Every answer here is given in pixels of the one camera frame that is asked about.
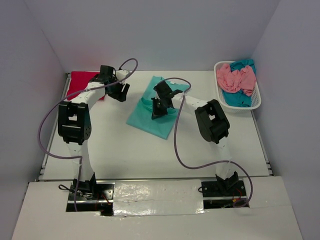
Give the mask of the mint green t shirt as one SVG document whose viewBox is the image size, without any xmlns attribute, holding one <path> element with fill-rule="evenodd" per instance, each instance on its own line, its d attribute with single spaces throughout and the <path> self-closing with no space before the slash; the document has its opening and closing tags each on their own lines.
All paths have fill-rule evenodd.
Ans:
<svg viewBox="0 0 320 240">
<path fill-rule="evenodd" d="M 169 107 L 166 114 L 156 115 L 157 110 L 154 107 L 156 91 L 154 87 L 163 80 L 162 76 L 152 77 L 133 112 L 129 115 L 126 124 L 166 140 L 176 122 L 178 110 Z"/>
</svg>

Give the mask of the red t shirt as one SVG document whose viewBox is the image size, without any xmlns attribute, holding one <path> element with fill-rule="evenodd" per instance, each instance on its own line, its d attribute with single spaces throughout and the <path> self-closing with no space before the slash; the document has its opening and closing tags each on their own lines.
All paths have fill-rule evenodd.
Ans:
<svg viewBox="0 0 320 240">
<path fill-rule="evenodd" d="M 90 92 L 77 93 L 72 96 L 71 94 L 86 89 L 90 80 L 98 74 L 99 72 L 94 71 L 72 71 L 70 74 L 71 81 L 66 94 L 68 96 L 67 100 L 75 103 L 87 101 L 92 96 Z"/>
</svg>

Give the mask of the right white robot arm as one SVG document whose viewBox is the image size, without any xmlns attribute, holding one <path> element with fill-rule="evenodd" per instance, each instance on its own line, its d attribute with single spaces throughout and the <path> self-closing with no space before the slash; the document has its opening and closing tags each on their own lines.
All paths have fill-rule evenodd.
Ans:
<svg viewBox="0 0 320 240">
<path fill-rule="evenodd" d="M 176 105 L 179 106 L 174 123 L 173 149 L 178 162 L 184 168 L 199 170 L 217 164 L 223 164 L 225 167 L 229 164 L 235 164 L 231 161 L 230 153 L 227 148 L 230 123 L 217 100 L 212 99 L 210 101 L 205 101 L 188 96 L 187 92 L 191 89 L 190 86 L 186 90 L 173 90 L 166 80 L 161 80 L 153 89 L 155 90 L 156 96 L 152 98 L 152 120 L 167 116 L 169 114 L 169 109 L 174 109 Z M 183 163 L 179 156 L 177 146 L 178 124 L 182 112 L 189 113 L 195 117 L 201 137 L 206 142 L 216 146 L 218 153 L 222 155 L 221 160 L 200 166 L 188 166 Z"/>
</svg>

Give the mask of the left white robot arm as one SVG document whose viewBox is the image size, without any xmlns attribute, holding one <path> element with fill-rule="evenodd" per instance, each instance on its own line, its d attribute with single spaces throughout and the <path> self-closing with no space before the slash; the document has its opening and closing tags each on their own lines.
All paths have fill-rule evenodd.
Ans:
<svg viewBox="0 0 320 240">
<path fill-rule="evenodd" d="M 74 170 L 72 189 L 86 199 L 98 194 L 95 172 L 90 163 L 88 139 L 92 133 L 91 108 L 106 95 L 124 102 L 130 85 L 124 83 L 131 72 L 102 65 L 87 83 L 85 91 L 58 106 L 58 135 L 66 143 Z"/>
</svg>

